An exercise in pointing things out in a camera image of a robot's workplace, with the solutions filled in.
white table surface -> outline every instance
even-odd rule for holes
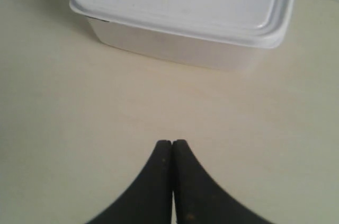
[[[0,223],[85,223],[178,138],[265,218],[339,222],[338,3],[296,0],[283,45],[233,73],[105,46],[68,0],[0,6]]]

white lid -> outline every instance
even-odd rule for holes
[[[100,20],[241,46],[272,48],[283,39],[293,0],[71,0]]]

plastic food container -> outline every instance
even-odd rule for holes
[[[108,45],[235,69],[282,42],[293,0],[70,0],[70,6]]]

white plastic container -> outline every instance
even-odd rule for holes
[[[244,68],[283,40],[293,0],[70,0],[111,46],[198,66]]]

container lid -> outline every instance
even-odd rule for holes
[[[132,27],[241,46],[282,41],[293,0],[70,0],[80,14]]]

